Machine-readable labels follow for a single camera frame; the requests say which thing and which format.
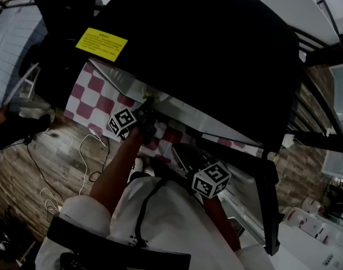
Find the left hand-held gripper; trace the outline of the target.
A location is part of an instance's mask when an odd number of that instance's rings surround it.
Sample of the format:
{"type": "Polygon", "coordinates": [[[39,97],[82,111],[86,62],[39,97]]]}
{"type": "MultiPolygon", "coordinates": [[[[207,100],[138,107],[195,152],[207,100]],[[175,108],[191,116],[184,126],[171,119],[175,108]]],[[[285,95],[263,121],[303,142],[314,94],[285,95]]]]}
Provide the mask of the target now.
{"type": "Polygon", "coordinates": [[[124,108],[112,115],[108,125],[112,132],[124,141],[135,126],[139,127],[143,136],[144,145],[151,143],[157,129],[152,112],[154,98],[146,98],[145,102],[136,110],[124,108]]]}

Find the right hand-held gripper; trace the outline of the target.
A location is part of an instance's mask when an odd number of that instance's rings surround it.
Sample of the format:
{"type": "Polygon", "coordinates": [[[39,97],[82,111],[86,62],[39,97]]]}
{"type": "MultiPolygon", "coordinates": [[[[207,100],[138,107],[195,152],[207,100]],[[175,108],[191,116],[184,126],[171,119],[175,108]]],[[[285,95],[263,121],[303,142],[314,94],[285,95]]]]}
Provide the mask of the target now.
{"type": "Polygon", "coordinates": [[[171,149],[191,190],[211,199],[226,188],[231,172],[220,160],[189,144],[173,143],[171,149]]]}

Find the white mini fridge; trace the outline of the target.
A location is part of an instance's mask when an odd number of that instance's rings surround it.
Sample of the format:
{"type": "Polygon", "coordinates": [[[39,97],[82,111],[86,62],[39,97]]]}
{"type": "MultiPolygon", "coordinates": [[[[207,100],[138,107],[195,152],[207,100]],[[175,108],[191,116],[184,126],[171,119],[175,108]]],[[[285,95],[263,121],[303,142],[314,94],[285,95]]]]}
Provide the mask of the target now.
{"type": "Polygon", "coordinates": [[[263,148],[193,146],[256,180],[265,250],[279,249],[275,165],[295,94],[298,41],[260,0],[111,0],[76,49],[190,105],[263,148]]]}

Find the person's right forearm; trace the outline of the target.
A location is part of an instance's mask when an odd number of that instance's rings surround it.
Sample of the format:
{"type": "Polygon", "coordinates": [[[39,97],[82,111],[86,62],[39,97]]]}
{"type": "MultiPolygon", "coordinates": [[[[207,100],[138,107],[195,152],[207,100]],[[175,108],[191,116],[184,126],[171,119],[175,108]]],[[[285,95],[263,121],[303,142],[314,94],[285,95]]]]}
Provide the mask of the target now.
{"type": "Polygon", "coordinates": [[[210,217],[211,221],[213,221],[214,225],[231,249],[233,251],[240,250],[241,245],[239,237],[229,223],[229,220],[222,208],[220,199],[217,196],[211,199],[203,197],[202,201],[205,212],[210,217]]]}

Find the person's left forearm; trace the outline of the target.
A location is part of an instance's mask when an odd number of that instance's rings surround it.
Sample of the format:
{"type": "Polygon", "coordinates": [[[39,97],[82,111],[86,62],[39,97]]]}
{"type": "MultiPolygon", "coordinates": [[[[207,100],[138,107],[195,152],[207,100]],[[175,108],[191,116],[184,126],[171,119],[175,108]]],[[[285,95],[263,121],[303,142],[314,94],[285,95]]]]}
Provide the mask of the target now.
{"type": "Polygon", "coordinates": [[[103,205],[110,214],[114,213],[121,199],[142,143],[141,131],[135,126],[91,188],[90,197],[103,205]]]}

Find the person's left shoe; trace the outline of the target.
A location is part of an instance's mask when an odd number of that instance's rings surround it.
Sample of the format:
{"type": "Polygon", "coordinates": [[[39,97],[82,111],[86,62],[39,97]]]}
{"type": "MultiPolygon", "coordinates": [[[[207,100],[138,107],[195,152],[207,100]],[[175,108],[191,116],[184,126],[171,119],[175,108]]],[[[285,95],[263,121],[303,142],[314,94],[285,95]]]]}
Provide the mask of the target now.
{"type": "Polygon", "coordinates": [[[131,180],[131,176],[136,172],[142,172],[142,169],[143,169],[143,160],[141,157],[137,157],[135,159],[135,161],[133,162],[133,165],[132,165],[132,168],[131,168],[131,171],[130,171],[130,175],[129,175],[129,178],[128,178],[128,181],[129,182],[131,180]]]}

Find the red white checkered table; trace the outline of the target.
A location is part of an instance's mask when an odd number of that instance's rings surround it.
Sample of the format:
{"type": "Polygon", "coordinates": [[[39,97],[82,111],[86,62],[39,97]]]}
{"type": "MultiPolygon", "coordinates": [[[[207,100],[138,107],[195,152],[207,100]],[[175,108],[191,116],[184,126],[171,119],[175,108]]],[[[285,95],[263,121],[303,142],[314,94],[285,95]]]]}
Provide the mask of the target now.
{"type": "MultiPolygon", "coordinates": [[[[136,82],[135,87],[137,99],[133,100],[120,93],[93,64],[87,62],[69,96],[64,115],[119,142],[121,139],[110,129],[109,120],[117,112],[125,108],[134,110],[144,102],[144,85],[136,82]]],[[[172,144],[191,143],[200,133],[212,142],[252,156],[261,156],[262,151],[250,139],[176,98],[164,97],[153,107],[161,116],[156,123],[154,141],[141,148],[142,154],[174,164],[172,144]]]]}

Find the person's white shirt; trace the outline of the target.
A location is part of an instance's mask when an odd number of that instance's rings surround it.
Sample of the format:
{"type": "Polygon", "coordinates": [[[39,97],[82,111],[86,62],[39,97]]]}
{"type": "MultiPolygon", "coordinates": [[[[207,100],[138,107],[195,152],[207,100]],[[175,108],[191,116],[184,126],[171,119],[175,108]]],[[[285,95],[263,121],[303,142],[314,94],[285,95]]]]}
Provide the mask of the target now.
{"type": "MultiPolygon", "coordinates": [[[[67,199],[60,214],[103,238],[136,246],[142,202],[159,180],[143,177],[132,181],[114,219],[103,205],[86,195],[67,199]]],[[[190,270],[275,270],[260,244],[233,251],[196,200],[171,181],[147,202],[141,237],[152,249],[189,254],[190,270]]]]}

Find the black chest-mounted device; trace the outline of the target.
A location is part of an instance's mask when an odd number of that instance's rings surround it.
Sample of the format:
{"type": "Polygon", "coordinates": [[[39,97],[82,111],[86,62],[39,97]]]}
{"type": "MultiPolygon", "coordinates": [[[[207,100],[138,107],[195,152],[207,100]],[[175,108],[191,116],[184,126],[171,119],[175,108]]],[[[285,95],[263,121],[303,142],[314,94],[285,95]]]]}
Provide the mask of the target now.
{"type": "Polygon", "coordinates": [[[71,250],[60,255],[62,270],[188,270],[191,255],[139,248],[108,240],[53,217],[51,241],[71,250]]]}

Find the white jug red label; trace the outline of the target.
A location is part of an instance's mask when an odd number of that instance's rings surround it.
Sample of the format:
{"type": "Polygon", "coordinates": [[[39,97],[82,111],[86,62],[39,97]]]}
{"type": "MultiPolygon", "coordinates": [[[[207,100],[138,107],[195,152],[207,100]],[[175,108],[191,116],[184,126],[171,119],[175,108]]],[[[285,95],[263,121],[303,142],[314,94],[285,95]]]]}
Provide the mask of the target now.
{"type": "Polygon", "coordinates": [[[284,214],[283,223],[290,227],[298,227],[303,220],[303,216],[297,208],[286,209],[284,214]]]}
{"type": "Polygon", "coordinates": [[[310,214],[316,214],[319,212],[319,209],[321,208],[320,202],[313,200],[309,197],[307,197],[304,202],[302,203],[301,209],[310,213],[310,214]]]}
{"type": "Polygon", "coordinates": [[[299,228],[313,238],[317,238],[324,230],[325,223],[315,217],[305,217],[299,224],[299,228]]]}
{"type": "Polygon", "coordinates": [[[322,223],[319,232],[315,238],[325,245],[334,245],[336,243],[337,230],[327,223],[322,223]]]}

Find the black office chair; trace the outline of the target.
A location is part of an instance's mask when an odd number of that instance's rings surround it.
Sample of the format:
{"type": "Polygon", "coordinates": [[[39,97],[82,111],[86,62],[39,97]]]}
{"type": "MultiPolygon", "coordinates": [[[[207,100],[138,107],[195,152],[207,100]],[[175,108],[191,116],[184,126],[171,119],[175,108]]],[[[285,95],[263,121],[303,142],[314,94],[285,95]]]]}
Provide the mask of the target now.
{"type": "Polygon", "coordinates": [[[34,0],[47,34],[26,52],[19,75],[38,64],[35,93],[51,106],[64,110],[79,73],[87,61],[75,48],[93,19],[95,0],[34,0]]]}

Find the black metal railing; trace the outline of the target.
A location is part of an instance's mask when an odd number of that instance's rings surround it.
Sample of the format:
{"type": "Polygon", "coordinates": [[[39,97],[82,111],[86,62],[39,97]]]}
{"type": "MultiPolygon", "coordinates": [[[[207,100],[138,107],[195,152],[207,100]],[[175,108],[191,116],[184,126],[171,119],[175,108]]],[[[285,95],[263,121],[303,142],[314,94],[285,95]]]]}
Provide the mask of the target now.
{"type": "Polygon", "coordinates": [[[294,26],[291,29],[298,35],[299,50],[306,53],[306,61],[300,63],[299,77],[297,78],[296,92],[293,106],[300,105],[309,115],[314,123],[320,128],[320,132],[300,116],[296,109],[292,109],[291,116],[298,119],[308,129],[302,130],[295,121],[290,119],[289,122],[293,125],[290,133],[294,135],[294,139],[305,146],[315,147],[318,149],[330,150],[343,153],[343,129],[337,113],[334,108],[329,105],[327,100],[322,95],[313,78],[315,75],[311,72],[311,67],[318,65],[339,66],[343,63],[343,40],[338,43],[329,45],[326,42],[312,36],[311,34],[302,31],[294,26]],[[308,106],[306,101],[300,96],[300,89],[305,87],[308,93],[319,105],[319,108],[324,112],[332,126],[334,133],[328,132],[321,120],[316,116],[315,112],[308,106]]]}

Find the white gridded cloth table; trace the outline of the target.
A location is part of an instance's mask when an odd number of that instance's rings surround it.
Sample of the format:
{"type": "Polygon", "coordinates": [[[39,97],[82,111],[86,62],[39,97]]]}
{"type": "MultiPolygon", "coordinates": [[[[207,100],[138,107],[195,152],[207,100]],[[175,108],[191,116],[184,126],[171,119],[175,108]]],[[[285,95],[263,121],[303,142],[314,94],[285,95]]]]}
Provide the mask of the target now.
{"type": "Polygon", "coordinates": [[[34,0],[11,0],[0,14],[0,108],[20,86],[21,64],[31,46],[43,41],[47,29],[34,0]]]}

